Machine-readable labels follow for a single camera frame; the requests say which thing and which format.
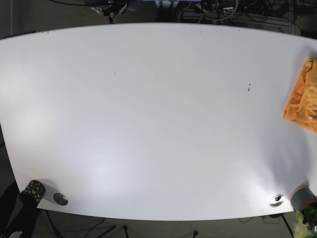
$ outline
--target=orange cloth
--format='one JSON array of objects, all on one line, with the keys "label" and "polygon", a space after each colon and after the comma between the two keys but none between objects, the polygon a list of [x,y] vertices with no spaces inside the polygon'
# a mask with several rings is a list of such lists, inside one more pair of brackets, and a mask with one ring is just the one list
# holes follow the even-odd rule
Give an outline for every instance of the orange cloth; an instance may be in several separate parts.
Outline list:
[{"label": "orange cloth", "polygon": [[316,60],[306,60],[285,107],[283,118],[317,133]]}]

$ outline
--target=white table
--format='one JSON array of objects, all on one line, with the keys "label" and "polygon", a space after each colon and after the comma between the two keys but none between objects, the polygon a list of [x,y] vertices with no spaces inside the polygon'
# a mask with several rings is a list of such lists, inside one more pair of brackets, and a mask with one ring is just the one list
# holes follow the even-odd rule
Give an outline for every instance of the white table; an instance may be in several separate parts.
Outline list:
[{"label": "white table", "polygon": [[[247,28],[122,24],[0,41],[0,121],[20,190],[108,218],[292,211],[317,192],[317,135],[282,119],[317,41]],[[69,200],[53,201],[55,192]]]}]

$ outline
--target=wire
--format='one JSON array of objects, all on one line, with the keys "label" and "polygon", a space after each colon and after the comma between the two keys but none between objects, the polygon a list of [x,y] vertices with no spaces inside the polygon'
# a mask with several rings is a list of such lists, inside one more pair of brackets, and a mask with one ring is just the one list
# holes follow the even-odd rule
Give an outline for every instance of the wire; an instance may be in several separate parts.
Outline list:
[{"label": "wire", "polygon": [[49,1],[64,4],[64,5],[70,5],[70,6],[91,6],[91,5],[85,5],[85,4],[66,3],[66,2],[55,1],[55,0],[49,0]]},{"label": "wire", "polygon": [[87,235],[89,234],[89,232],[91,232],[94,228],[96,228],[97,226],[99,226],[102,222],[105,221],[105,218],[103,218],[103,220],[101,222],[99,222],[97,225],[95,225],[94,227],[90,228],[90,230],[86,233],[86,235],[84,236],[84,238],[87,237]]},{"label": "wire", "polygon": [[185,7],[184,10],[182,10],[179,13],[178,18],[177,18],[178,23],[180,22],[180,20],[179,20],[180,16],[184,13],[184,11],[186,11],[190,7],[191,4],[192,4],[192,1],[190,1],[189,4],[187,5],[187,7]]},{"label": "wire", "polygon": [[202,11],[203,15],[205,15],[205,17],[209,18],[210,20],[212,21],[223,21],[225,19],[228,19],[230,17],[232,17],[234,15],[234,13],[237,11],[238,9],[238,5],[239,5],[239,0],[236,0],[236,5],[234,7],[234,10],[228,15],[228,16],[225,16],[221,19],[212,19],[211,17],[209,17],[206,13],[205,13],[205,10],[203,9],[203,7],[198,3],[196,4],[196,6]]},{"label": "wire", "polygon": [[199,18],[199,21],[198,21],[198,24],[202,21],[204,15],[202,15],[200,18]]},{"label": "wire", "polygon": [[293,234],[293,232],[292,232],[292,229],[289,227],[288,222],[287,222],[287,220],[286,220],[285,217],[284,217],[284,214],[282,214],[282,218],[283,218],[283,221],[284,221],[284,223],[285,223],[285,225],[286,225],[286,227],[287,227],[289,233],[291,234],[292,237],[294,237],[294,234]]},{"label": "wire", "polygon": [[47,210],[45,210],[45,212],[46,212],[46,215],[47,215],[47,217],[48,217],[48,219],[49,219],[49,221],[50,221],[50,224],[51,224],[51,226],[52,226],[52,228],[53,228],[53,231],[54,231],[56,237],[57,237],[57,238],[64,238],[64,237],[61,235],[61,233],[58,231],[58,229],[54,226],[54,224],[53,224],[53,222],[52,222],[52,220],[51,220],[51,217],[50,217],[50,215],[49,215],[49,212],[48,212]]},{"label": "wire", "polygon": [[104,233],[102,233],[100,236],[98,236],[97,238],[101,238],[104,235],[108,234],[109,232],[111,232],[113,229],[115,228],[115,226],[110,227],[110,229],[106,230]]},{"label": "wire", "polygon": [[245,12],[245,15],[246,15],[248,18],[250,18],[251,20],[253,20],[254,22],[265,22],[265,21],[267,20],[267,18],[268,18],[268,16],[266,16],[266,18],[265,18],[264,20],[262,20],[262,21],[256,21],[256,20],[254,20],[252,17],[250,17],[246,12]]},{"label": "wire", "polygon": [[297,26],[300,31],[302,31],[302,29],[299,27],[299,25],[298,25],[297,23],[292,22],[290,19],[288,19],[288,18],[286,18],[286,17],[280,17],[280,18],[285,19],[285,20],[288,20],[290,23],[292,23],[292,24],[294,24],[295,26]]},{"label": "wire", "polygon": [[304,3],[307,3],[307,4],[310,4],[310,5],[317,5],[317,3],[312,3],[312,2],[305,1],[305,0],[300,0],[300,1],[304,2]]},{"label": "wire", "polygon": [[263,221],[264,224],[275,224],[275,225],[278,225],[280,223],[279,221],[279,217],[278,217],[278,222],[266,222],[265,219],[267,219],[268,216],[262,216],[261,219]]},{"label": "wire", "polygon": [[242,221],[240,220],[241,218],[239,218],[239,222],[240,222],[240,223],[247,223],[247,222],[251,221],[253,218],[254,218],[254,217],[251,217],[249,220],[244,221],[244,222],[242,222]]},{"label": "wire", "polygon": [[127,4],[124,5],[121,10],[118,12],[117,16],[115,16],[114,20],[113,20],[113,23],[115,23],[118,19],[118,17],[122,14],[122,12],[127,8]]}]

